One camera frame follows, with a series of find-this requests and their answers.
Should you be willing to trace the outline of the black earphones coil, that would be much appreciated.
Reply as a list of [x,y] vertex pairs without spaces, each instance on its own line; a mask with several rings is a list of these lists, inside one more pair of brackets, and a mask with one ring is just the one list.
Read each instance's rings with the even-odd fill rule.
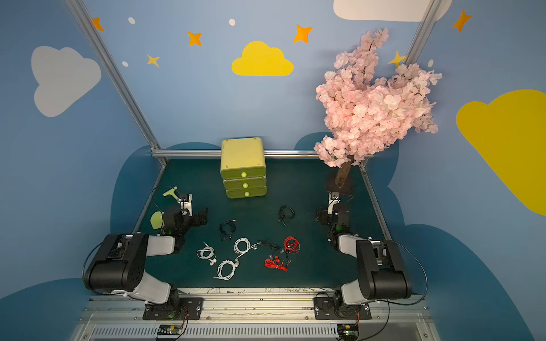
[[219,225],[219,231],[220,231],[220,240],[223,241],[230,241],[233,238],[233,235],[236,231],[236,220],[229,220],[227,222],[221,223]]
[[279,208],[277,215],[279,222],[287,227],[287,220],[295,217],[295,210],[289,205],[283,205]]

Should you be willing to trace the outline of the green drawer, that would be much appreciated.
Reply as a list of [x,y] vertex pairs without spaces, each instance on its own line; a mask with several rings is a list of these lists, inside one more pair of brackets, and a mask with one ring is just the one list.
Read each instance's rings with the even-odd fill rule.
[[265,166],[254,166],[246,168],[222,168],[220,175],[223,180],[240,180],[244,178],[264,177],[267,174]]

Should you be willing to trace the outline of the green three-drawer cabinet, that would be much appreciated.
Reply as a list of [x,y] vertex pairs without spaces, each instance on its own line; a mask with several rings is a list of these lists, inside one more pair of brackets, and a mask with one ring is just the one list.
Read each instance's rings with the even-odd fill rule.
[[[226,139],[222,142],[220,170],[265,166],[263,142],[259,137]],[[267,194],[267,178],[223,180],[226,196],[230,199],[261,197]]]

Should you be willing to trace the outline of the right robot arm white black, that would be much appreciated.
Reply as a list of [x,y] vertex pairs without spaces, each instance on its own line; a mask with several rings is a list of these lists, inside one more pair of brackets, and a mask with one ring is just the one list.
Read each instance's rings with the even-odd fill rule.
[[412,283],[399,246],[392,240],[370,240],[352,233],[349,217],[348,207],[339,203],[316,213],[316,220],[328,227],[328,243],[357,261],[357,279],[338,290],[343,304],[410,298]]

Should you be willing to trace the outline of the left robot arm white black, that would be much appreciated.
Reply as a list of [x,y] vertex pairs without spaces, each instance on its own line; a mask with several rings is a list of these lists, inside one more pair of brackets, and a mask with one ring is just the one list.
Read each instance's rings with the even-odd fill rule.
[[95,247],[91,262],[82,268],[85,287],[100,295],[125,294],[152,305],[179,305],[173,285],[160,281],[145,270],[149,257],[177,254],[192,227],[208,223],[208,209],[190,214],[187,209],[166,212],[162,233],[108,234]]

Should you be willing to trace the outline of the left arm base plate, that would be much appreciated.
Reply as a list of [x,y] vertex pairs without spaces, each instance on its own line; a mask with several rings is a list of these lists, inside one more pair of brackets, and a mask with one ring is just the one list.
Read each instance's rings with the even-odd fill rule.
[[198,321],[203,311],[201,297],[179,298],[176,303],[146,304],[144,321]]

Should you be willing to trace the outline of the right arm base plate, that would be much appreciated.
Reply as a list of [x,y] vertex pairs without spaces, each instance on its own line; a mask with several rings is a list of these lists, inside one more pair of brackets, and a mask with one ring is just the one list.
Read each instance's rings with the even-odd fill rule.
[[368,305],[347,305],[341,299],[330,296],[316,296],[313,299],[317,320],[371,320]]

